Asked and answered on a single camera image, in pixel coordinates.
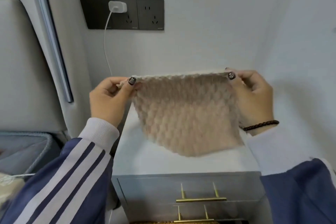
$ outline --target white power adapter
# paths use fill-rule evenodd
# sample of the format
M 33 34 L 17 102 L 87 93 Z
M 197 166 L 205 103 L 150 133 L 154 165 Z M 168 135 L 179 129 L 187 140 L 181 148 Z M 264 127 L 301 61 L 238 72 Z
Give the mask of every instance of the white power adapter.
M 108 7 L 112 13 L 125 13 L 127 12 L 127 5 L 121 1 L 110 1 Z

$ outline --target glittery painted nail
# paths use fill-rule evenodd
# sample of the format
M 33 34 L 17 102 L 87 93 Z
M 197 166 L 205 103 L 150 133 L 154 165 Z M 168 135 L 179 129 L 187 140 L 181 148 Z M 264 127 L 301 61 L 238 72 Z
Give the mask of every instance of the glittery painted nail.
M 233 72 L 230 72 L 230 73 L 228 73 L 227 76 L 229 77 L 230 80 L 233 80 L 236 77 L 236 74 L 233 73 Z
M 137 79 L 135 77 L 131 77 L 131 78 L 129 78 L 128 83 L 133 86 L 136 81 L 137 81 Z

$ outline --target person's left hand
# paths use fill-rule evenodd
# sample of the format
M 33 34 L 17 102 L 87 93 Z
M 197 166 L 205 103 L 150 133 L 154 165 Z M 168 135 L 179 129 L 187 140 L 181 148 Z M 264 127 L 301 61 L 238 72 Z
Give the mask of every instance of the person's left hand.
M 117 84 L 127 77 L 108 77 L 90 92 L 91 117 L 106 120 L 117 127 L 123 118 L 125 105 L 132 94 L 136 78 L 131 77 L 123 84 L 120 91 Z

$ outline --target beige knitted cloth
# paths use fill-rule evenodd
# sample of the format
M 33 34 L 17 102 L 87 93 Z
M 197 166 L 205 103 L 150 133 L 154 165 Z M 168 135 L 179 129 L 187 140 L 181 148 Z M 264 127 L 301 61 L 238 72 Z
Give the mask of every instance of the beige knitted cloth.
M 243 145 L 227 72 L 136 77 L 132 101 L 148 139 L 183 156 Z

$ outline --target ribbed cuff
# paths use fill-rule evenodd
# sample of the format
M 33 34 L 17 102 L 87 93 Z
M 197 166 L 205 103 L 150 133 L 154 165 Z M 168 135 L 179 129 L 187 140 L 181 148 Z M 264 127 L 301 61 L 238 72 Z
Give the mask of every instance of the ribbed cuff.
M 105 120 L 90 118 L 78 137 L 92 141 L 107 153 L 110 153 L 112 145 L 119 137 L 119 131 Z
M 279 174 L 310 160 L 286 129 L 277 126 L 245 141 L 262 175 Z

